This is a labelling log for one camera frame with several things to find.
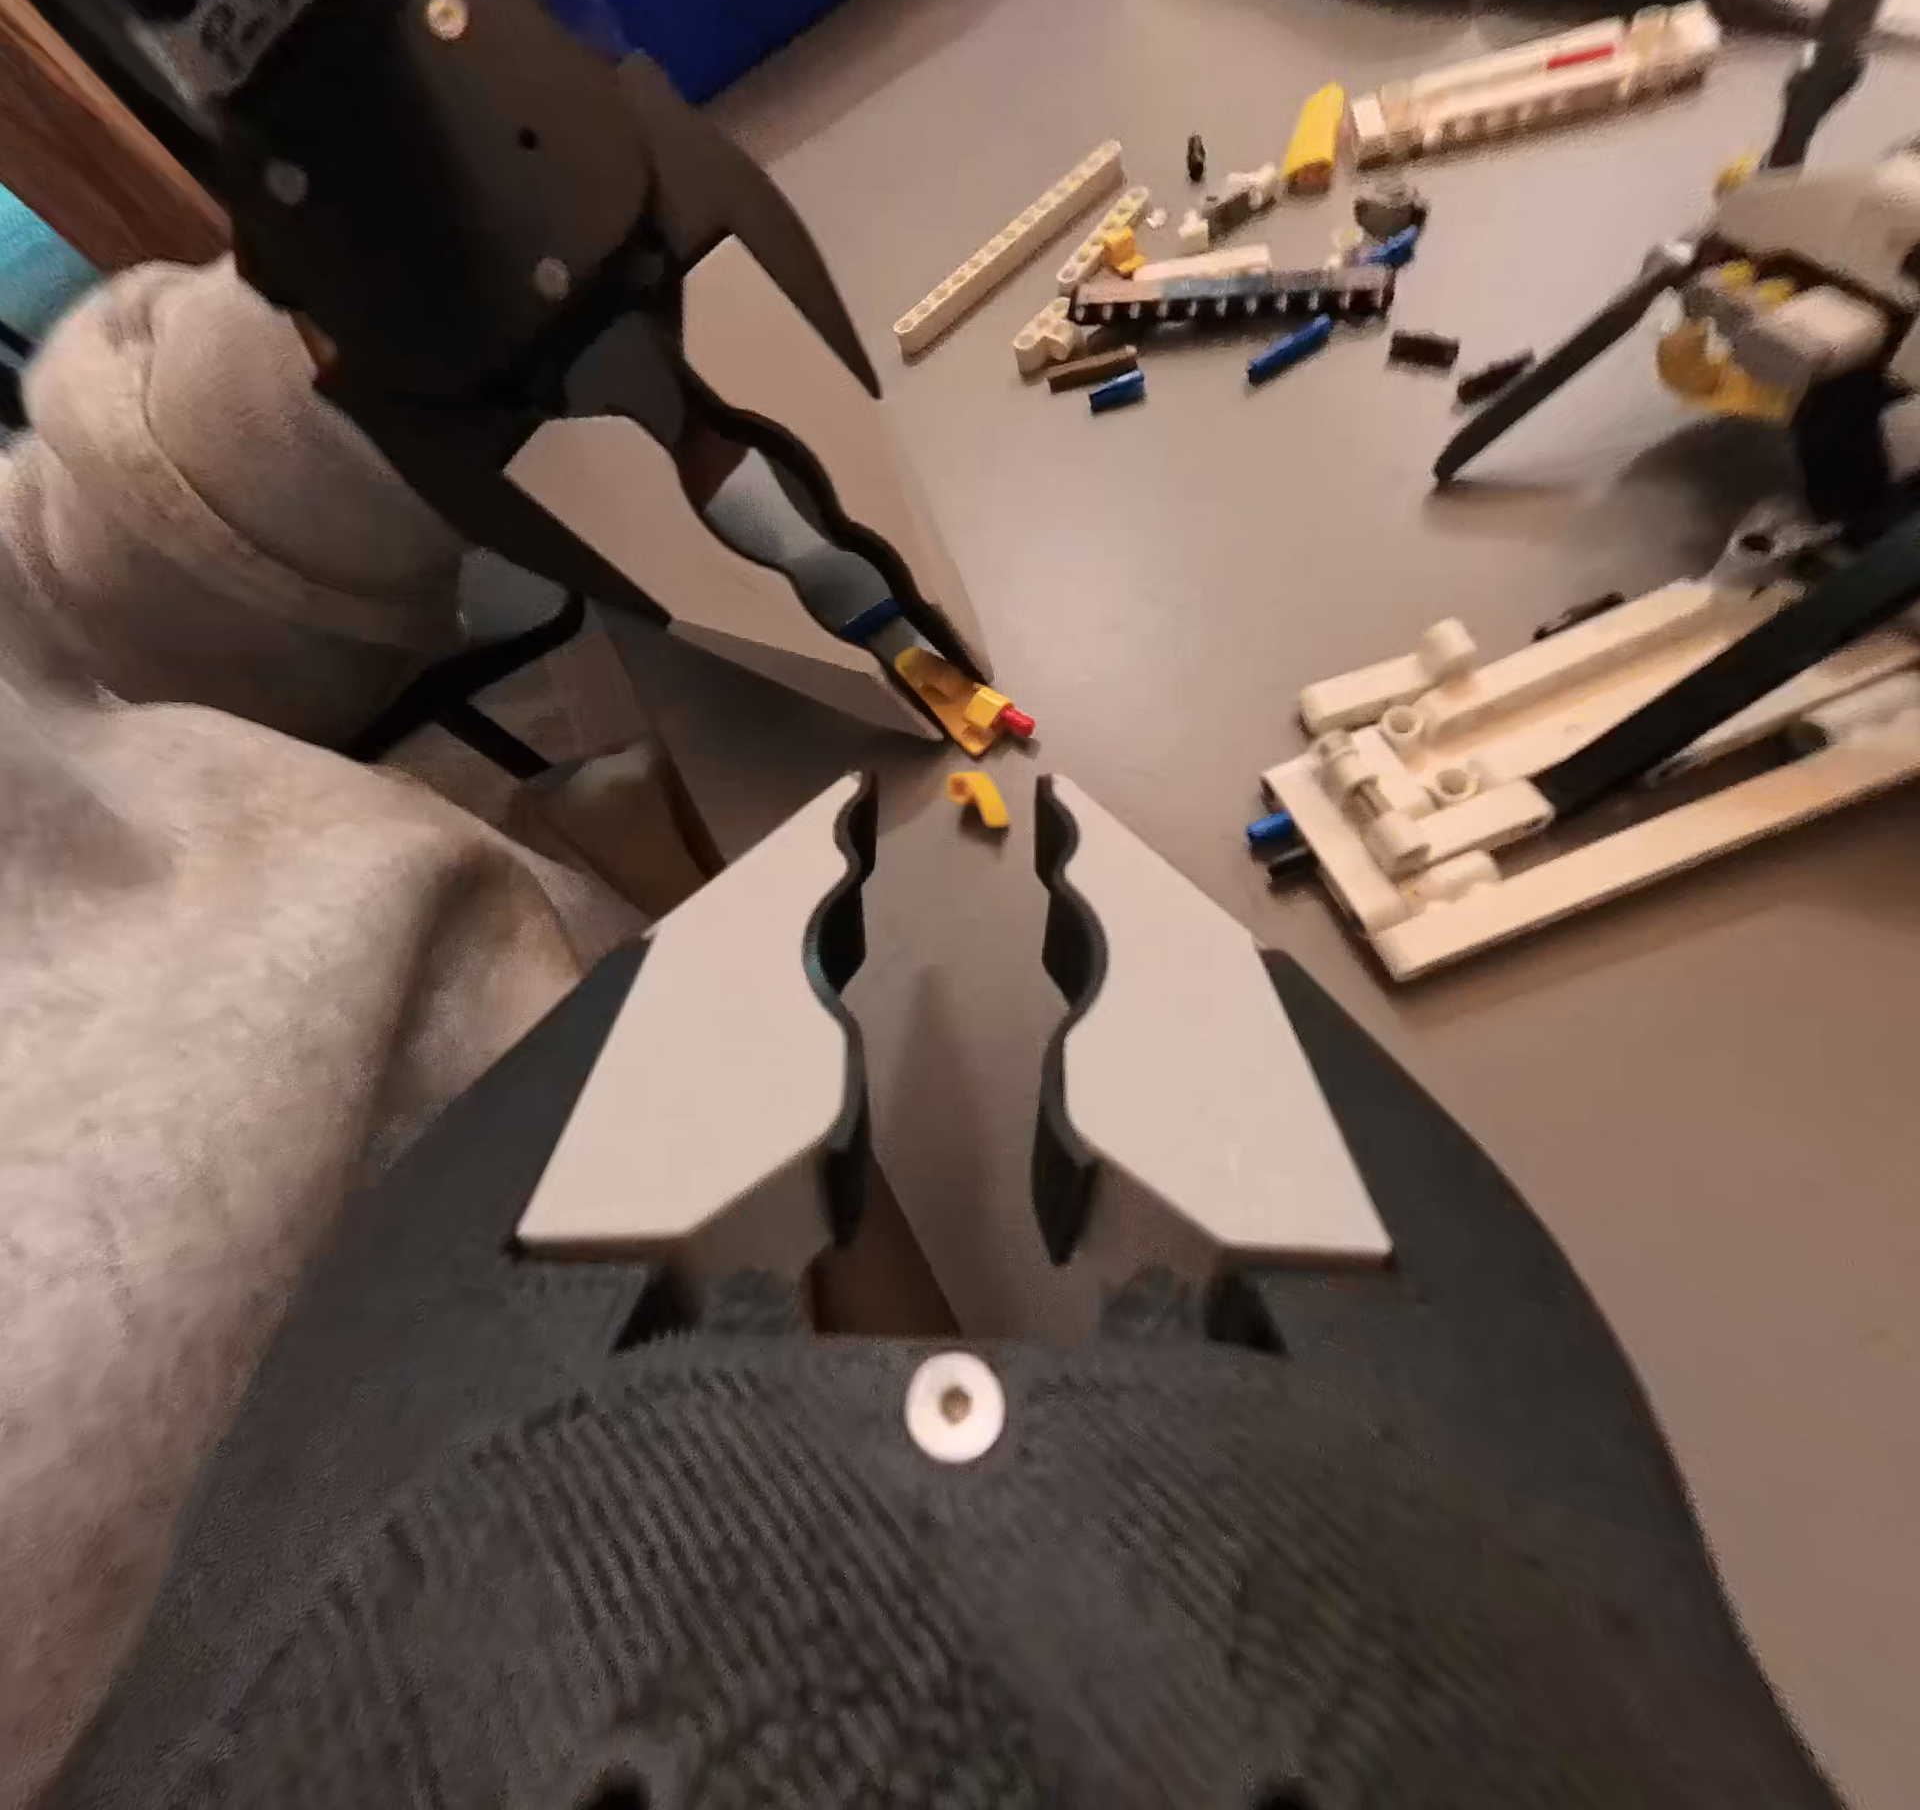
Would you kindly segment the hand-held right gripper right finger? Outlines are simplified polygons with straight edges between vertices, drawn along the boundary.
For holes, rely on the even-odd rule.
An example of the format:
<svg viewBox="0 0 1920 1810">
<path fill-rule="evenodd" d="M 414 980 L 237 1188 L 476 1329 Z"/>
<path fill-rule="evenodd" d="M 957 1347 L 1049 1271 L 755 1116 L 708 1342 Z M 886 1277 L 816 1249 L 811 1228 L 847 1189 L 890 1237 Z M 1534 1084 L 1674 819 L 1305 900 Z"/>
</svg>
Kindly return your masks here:
<svg viewBox="0 0 1920 1810">
<path fill-rule="evenodd" d="M 1032 1200 L 1055 1269 L 1379 1271 L 1392 1233 L 1253 933 L 1065 773 L 1036 781 Z"/>
</svg>

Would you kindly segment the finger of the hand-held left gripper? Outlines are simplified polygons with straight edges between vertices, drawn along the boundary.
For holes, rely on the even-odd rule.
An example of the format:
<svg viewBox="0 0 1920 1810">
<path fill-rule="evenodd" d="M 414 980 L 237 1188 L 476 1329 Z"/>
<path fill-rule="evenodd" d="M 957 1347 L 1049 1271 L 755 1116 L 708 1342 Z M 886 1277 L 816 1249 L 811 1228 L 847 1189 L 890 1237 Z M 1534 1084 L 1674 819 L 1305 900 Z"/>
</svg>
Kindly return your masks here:
<svg viewBox="0 0 1920 1810">
<path fill-rule="evenodd" d="M 799 260 L 790 285 L 727 235 L 685 271 L 689 397 L 799 486 L 822 539 L 866 561 L 932 648 L 991 681 L 970 587 L 901 458 L 863 337 L 818 249 Z"/>
<path fill-rule="evenodd" d="M 831 633 L 784 572 L 697 519 L 667 447 L 632 418 L 545 420 L 507 476 L 650 596 L 684 643 L 875 730 L 941 735 L 897 670 Z"/>
</svg>

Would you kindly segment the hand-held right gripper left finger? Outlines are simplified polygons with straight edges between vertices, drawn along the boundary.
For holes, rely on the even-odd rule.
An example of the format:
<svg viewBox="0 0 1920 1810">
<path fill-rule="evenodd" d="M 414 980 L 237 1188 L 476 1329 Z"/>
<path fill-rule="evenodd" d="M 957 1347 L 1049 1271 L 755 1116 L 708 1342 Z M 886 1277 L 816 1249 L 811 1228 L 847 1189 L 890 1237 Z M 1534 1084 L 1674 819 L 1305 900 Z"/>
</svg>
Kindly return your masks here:
<svg viewBox="0 0 1920 1810">
<path fill-rule="evenodd" d="M 637 1260 L 705 1307 L 734 1277 L 804 1287 L 856 1231 L 877 784 L 844 773 L 647 936 L 516 1220 L 549 1260 Z"/>
</svg>

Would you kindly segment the yellow lego lever piece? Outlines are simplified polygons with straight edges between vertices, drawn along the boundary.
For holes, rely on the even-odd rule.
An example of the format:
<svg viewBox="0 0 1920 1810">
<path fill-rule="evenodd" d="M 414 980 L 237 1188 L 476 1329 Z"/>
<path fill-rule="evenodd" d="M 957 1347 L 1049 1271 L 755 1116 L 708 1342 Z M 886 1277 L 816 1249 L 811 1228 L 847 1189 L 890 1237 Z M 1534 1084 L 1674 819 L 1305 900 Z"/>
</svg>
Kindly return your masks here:
<svg viewBox="0 0 1920 1810">
<path fill-rule="evenodd" d="M 920 643 L 899 648 L 893 670 L 968 757 L 985 757 L 1003 735 L 1010 696 L 975 681 L 932 648 Z"/>
</svg>

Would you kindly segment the person's left forearm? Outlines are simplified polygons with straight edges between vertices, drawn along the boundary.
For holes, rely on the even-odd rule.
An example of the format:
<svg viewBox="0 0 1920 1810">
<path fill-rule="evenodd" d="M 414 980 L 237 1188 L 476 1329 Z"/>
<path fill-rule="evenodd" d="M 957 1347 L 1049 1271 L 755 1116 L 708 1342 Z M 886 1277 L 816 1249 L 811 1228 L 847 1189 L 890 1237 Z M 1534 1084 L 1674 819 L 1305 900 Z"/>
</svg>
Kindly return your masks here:
<svg viewBox="0 0 1920 1810">
<path fill-rule="evenodd" d="M 74 304 L 23 376 L 4 552 L 69 615 L 163 604 L 434 659 L 468 546 L 319 388 L 232 255 L 145 262 Z"/>
</svg>

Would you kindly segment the long white lego beam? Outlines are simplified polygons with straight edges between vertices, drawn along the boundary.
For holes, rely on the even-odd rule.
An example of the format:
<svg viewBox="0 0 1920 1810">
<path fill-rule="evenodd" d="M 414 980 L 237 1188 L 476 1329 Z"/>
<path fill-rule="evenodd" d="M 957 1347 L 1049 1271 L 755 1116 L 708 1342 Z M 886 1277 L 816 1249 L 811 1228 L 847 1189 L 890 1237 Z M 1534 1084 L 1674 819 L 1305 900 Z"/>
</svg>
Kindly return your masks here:
<svg viewBox="0 0 1920 1810">
<path fill-rule="evenodd" d="M 1096 141 L 1041 196 L 931 285 L 893 321 L 899 358 L 913 363 L 935 348 L 981 301 L 1017 277 L 1041 249 L 1123 184 L 1123 143 Z"/>
</svg>

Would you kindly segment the short white lego beam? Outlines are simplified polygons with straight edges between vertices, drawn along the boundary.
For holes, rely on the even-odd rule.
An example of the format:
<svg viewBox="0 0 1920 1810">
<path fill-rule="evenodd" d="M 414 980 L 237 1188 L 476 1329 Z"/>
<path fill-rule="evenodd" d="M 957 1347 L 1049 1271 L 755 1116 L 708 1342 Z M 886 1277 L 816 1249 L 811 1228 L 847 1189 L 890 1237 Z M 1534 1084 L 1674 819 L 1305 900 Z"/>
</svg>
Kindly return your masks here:
<svg viewBox="0 0 1920 1810">
<path fill-rule="evenodd" d="M 1142 218 L 1152 212 L 1152 190 L 1132 186 L 1099 218 L 1096 227 L 1079 241 L 1079 247 L 1055 268 L 1058 294 L 1070 294 L 1092 277 L 1111 268 L 1111 247 L 1126 247 Z"/>
</svg>

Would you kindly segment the white lego wing assembly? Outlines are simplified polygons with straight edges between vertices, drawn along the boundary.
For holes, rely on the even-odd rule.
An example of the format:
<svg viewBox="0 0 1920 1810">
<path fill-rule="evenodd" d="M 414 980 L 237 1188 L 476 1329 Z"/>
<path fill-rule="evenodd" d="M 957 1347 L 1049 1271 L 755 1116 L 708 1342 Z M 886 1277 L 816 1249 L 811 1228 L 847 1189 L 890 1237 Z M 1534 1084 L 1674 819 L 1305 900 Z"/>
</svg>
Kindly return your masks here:
<svg viewBox="0 0 1920 1810">
<path fill-rule="evenodd" d="M 1911 497 L 1864 536 L 1763 507 L 1704 572 L 1504 654 L 1436 621 L 1307 682 L 1248 847 L 1392 980 L 1449 970 L 1912 786 L 1916 596 Z"/>
</svg>

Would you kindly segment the yellow curved lego piece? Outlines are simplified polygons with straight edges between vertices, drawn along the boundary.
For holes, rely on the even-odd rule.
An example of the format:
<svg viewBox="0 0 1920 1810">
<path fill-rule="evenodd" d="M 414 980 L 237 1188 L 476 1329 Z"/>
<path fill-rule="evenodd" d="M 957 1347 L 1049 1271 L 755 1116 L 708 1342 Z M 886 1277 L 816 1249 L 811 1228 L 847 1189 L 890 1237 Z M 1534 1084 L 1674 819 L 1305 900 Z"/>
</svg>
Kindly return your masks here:
<svg viewBox="0 0 1920 1810">
<path fill-rule="evenodd" d="M 1346 89 L 1329 80 L 1313 89 L 1292 119 L 1284 147 L 1280 186 L 1285 196 L 1325 196 L 1332 187 L 1346 134 Z"/>
</svg>

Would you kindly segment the white lego panel red stripe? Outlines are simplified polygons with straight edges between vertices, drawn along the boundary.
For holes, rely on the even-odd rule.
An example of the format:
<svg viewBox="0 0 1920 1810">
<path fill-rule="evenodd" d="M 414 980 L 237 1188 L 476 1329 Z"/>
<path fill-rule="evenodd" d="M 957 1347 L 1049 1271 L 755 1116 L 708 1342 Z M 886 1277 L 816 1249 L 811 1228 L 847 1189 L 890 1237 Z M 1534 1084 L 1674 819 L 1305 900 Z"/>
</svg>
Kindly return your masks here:
<svg viewBox="0 0 1920 1810">
<path fill-rule="evenodd" d="M 1716 12 L 1688 0 L 1438 65 L 1352 97 L 1352 162 L 1412 164 L 1612 118 L 1703 82 L 1718 50 Z"/>
</svg>

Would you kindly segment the zebra striped lego plane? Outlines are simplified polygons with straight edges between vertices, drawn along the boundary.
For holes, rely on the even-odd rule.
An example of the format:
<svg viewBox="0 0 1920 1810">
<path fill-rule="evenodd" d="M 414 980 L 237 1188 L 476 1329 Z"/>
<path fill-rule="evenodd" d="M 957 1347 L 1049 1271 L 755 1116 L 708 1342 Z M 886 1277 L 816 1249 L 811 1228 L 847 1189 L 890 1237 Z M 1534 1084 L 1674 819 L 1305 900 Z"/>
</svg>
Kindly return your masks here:
<svg viewBox="0 0 1920 1810">
<path fill-rule="evenodd" d="M 1916 400 L 1916 141 L 1867 169 L 1809 167 L 1818 130 L 1861 78 L 1880 2 L 1827 0 L 1758 162 L 1727 170 L 1693 235 L 1656 247 L 1459 426 L 1436 458 L 1438 486 L 1670 294 L 1682 318 L 1658 342 L 1660 382 L 1700 412 L 1780 424 L 1815 527 L 1864 546 L 1916 500 L 1916 469 L 1896 469 L 1886 437 L 1889 412 Z"/>
</svg>

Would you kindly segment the grey sweatshirt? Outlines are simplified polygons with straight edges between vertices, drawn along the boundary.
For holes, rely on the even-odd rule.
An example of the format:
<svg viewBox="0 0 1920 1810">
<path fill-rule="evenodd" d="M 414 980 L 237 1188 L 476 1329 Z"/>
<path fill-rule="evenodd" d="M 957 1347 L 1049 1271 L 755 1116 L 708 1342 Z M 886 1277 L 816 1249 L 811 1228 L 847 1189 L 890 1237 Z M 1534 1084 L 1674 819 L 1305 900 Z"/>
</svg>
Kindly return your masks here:
<svg viewBox="0 0 1920 1810">
<path fill-rule="evenodd" d="M 418 781 L 4 621 L 2 1795 L 31 1804 L 343 1200 L 638 933 Z"/>
</svg>

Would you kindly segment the wooden post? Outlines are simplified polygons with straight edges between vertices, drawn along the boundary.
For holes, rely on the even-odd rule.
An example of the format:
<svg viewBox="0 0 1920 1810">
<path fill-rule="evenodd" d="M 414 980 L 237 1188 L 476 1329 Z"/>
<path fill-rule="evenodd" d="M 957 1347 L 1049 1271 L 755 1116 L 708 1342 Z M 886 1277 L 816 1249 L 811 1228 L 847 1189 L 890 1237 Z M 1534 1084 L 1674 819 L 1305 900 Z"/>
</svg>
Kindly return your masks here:
<svg viewBox="0 0 1920 1810">
<path fill-rule="evenodd" d="M 101 271 L 231 249 L 223 206 L 31 0 L 2 0 L 2 184 Z"/>
</svg>

